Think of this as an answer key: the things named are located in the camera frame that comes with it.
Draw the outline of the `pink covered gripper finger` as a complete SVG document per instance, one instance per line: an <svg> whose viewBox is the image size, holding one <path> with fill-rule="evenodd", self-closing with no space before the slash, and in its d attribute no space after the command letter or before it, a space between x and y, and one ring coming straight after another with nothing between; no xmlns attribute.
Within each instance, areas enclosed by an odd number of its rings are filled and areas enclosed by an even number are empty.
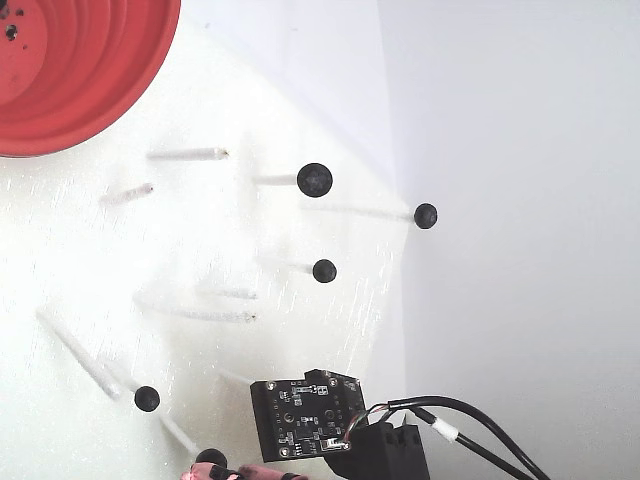
<svg viewBox="0 0 640 480"><path fill-rule="evenodd" d="M210 462L194 463L180 476L181 480L234 480L235 478L234 471Z"/></svg>

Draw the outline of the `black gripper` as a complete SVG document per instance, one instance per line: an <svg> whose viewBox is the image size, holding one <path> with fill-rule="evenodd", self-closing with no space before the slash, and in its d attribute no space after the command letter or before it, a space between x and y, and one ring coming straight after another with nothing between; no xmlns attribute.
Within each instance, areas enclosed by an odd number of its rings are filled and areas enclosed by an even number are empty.
<svg viewBox="0 0 640 480"><path fill-rule="evenodd" d="M350 449L324 457L334 474L353 480L429 480L430 473L419 429L406 424L394 427L377 422L355 429ZM238 472L246 480L300 480L297 473L284 473L261 465L242 465Z"/></svg>

